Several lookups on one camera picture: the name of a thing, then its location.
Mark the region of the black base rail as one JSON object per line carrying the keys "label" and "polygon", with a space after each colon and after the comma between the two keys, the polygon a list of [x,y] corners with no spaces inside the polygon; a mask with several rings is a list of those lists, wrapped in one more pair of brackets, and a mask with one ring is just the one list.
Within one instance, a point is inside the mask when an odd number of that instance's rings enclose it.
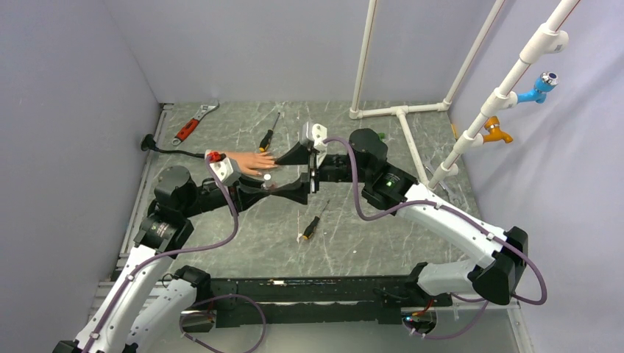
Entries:
{"label": "black base rail", "polygon": [[180,318],[183,328],[205,332],[208,324],[401,324],[413,311],[432,313],[452,303],[448,294],[418,289],[410,276],[217,279],[184,268],[157,282],[140,315]]}

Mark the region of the red glitter nail polish bottle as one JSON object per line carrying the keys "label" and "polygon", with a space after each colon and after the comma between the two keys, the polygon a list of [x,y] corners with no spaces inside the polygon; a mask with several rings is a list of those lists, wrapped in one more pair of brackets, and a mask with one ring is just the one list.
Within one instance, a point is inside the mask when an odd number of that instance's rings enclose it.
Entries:
{"label": "red glitter nail polish bottle", "polygon": [[270,174],[264,174],[262,188],[264,190],[271,190],[273,187],[274,181],[272,180],[272,176]]}

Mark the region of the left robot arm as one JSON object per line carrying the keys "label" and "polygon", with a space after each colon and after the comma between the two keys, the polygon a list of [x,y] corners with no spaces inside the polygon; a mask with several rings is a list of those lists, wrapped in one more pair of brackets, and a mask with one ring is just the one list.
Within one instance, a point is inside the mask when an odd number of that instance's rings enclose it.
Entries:
{"label": "left robot arm", "polygon": [[160,173],[121,274],[86,326],[74,339],[60,341],[55,352],[146,352],[183,310],[234,306],[233,285],[213,285],[207,272],[189,265],[173,273],[152,303],[147,301],[179,255],[217,249],[234,238],[230,234],[212,245],[187,248],[194,231],[191,217],[227,207],[237,221],[241,211],[271,193],[260,180],[241,176],[231,159],[211,163],[208,170],[212,178],[203,185],[182,166]]}

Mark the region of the red handled adjustable wrench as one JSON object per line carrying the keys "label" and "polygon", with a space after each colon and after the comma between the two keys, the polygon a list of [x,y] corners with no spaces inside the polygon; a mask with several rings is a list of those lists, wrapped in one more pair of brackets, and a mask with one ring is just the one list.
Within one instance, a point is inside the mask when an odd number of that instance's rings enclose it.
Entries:
{"label": "red handled adjustable wrench", "polygon": [[206,115],[213,112],[214,110],[217,110],[219,107],[219,100],[214,100],[208,104],[201,104],[195,115],[183,127],[180,128],[179,132],[174,136],[171,143],[174,146],[180,145],[192,134],[192,132],[198,127],[198,125]]}

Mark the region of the orange pipe valve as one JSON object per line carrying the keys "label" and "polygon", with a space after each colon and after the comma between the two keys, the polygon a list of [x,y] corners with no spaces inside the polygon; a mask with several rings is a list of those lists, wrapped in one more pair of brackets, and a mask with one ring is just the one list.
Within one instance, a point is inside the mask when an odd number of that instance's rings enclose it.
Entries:
{"label": "orange pipe valve", "polygon": [[492,143],[498,141],[511,143],[513,141],[513,137],[500,128],[500,121],[496,115],[489,118],[483,125],[483,128],[486,130],[486,134],[483,136],[484,143]]}

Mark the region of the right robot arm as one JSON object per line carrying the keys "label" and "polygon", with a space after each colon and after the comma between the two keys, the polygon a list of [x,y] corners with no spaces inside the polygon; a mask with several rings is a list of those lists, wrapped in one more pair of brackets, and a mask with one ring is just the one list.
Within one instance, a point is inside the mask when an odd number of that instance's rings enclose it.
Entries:
{"label": "right robot arm", "polygon": [[518,227],[505,231],[460,210],[437,196],[415,176],[387,160],[388,146],[372,129],[357,129],[337,141],[346,154],[328,154],[327,130],[319,124],[288,152],[278,165],[306,165],[309,187],[321,182],[352,182],[354,199],[366,199],[379,213],[370,219],[396,215],[420,224],[468,256],[454,263],[419,263],[412,270],[405,294],[423,305],[443,293],[476,293],[489,302],[506,305],[515,296],[527,267],[528,236]]}

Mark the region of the silver spanner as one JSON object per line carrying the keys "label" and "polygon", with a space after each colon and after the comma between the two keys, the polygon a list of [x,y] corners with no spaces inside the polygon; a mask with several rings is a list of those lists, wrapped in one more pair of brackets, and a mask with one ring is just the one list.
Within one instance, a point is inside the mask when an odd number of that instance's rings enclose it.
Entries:
{"label": "silver spanner", "polygon": [[[423,161],[423,165],[425,167],[425,170],[428,173],[429,177],[433,177],[435,168],[432,166],[430,159],[425,158]],[[441,181],[439,183],[439,187],[447,194],[449,201],[451,203],[453,203],[455,206],[459,206],[461,204],[461,198],[453,191],[451,190],[447,183],[445,181]]]}

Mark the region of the blue pipe valve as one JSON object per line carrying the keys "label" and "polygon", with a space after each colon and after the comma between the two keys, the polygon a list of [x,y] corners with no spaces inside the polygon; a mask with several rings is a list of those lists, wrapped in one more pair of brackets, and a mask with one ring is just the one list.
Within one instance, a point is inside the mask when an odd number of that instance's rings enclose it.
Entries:
{"label": "blue pipe valve", "polygon": [[533,84],[533,88],[525,93],[517,94],[517,103],[535,102],[543,104],[547,94],[559,84],[559,76],[552,72],[542,72]]}

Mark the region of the mannequin hand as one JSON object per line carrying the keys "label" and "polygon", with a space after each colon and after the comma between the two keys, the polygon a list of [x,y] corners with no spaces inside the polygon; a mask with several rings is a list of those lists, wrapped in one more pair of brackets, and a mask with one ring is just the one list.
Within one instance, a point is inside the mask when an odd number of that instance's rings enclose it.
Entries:
{"label": "mannequin hand", "polygon": [[277,167],[276,159],[268,152],[225,151],[226,157],[236,161],[243,174],[261,177],[265,171]]}

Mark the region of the near black yellow screwdriver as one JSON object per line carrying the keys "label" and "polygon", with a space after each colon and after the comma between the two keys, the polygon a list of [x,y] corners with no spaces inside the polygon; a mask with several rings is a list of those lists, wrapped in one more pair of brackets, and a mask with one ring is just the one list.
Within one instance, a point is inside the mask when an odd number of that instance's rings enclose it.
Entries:
{"label": "near black yellow screwdriver", "polygon": [[302,232],[302,234],[300,235],[300,239],[304,239],[304,240],[309,240],[313,237],[316,228],[320,222],[321,216],[323,214],[323,212],[327,209],[327,206],[329,205],[330,200],[328,199],[323,208],[315,215],[315,217],[313,218],[313,220],[306,226],[306,228],[304,229],[304,231]]}

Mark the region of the white pvc pipe frame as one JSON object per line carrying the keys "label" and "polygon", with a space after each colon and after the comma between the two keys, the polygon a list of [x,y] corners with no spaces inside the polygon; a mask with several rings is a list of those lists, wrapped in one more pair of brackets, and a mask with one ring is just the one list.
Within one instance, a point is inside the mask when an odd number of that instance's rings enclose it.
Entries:
{"label": "white pvc pipe frame", "polygon": [[[365,1],[365,19],[358,48],[355,80],[347,116],[397,118],[419,180],[435,190],[463,171],[468,157],[483,154],[483,125],[494,115],[515,108],[513,96],[530,91],[536,78],[570,52],[566,30],[581,11],[583,1],[494,1],[482,16],[450,86],[439,101],[421,104],[386,103],[368,108],[364,103],[366,72],[372,66],[372,41],[378,30],[381,1]],[[429,177],[424,151],[416,144],[416,129],[408,119],[419,113],[447,113],[455,138],[451,150],[433,164]]]}

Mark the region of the far black yellow screwdriver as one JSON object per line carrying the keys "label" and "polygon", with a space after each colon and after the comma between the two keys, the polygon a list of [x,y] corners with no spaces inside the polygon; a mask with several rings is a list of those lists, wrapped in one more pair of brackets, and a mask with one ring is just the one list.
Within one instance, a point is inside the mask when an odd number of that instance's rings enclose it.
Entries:
{"label": "far black yellow screwdriver", "polygon": [[266,131],[265,135],[260,141],[259,146],[258,146],[258,149],[260,152],[267,152],[269,150],[272,137],[274,134],[274,130],[277,126],[278,121],[280,120],[280,117],[281,117],[281,112],[278,112],[274,120],[274,123],[272,124],[272,127]]}

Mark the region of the black yellow screwdriver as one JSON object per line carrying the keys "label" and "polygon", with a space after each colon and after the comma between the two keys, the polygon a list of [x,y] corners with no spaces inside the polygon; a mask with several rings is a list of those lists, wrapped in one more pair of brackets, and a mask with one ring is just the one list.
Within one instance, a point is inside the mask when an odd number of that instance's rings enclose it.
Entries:
{"label": "black yellow screwdriver", "polygon": [[266,131],[265,135],[260,141],[259,146],[258,146],[258,149],[260,152],[267,152],[269,150],[272,137],[274,134],[274,130],[277,126],[278,121],[280,120],[280,117],[281,117],[281,112],[278,112],[274,120],[274,123],[272,124],[272,127]]}
{"label": "black yellow screwdriver", "polygon": [[323,208],[315,215],[315,217],[313,218],[313,220],[306,226],[306,228],[304,229],[304,231],[302,232],[302,234],[300,235],[300,239],[304,239],[304,240],[309,240],[313,237],[316,228],[320,222],[321,216],[323,214],[323,212],[327,209],[327,206],[329,205],[330,200],[328,199]]}

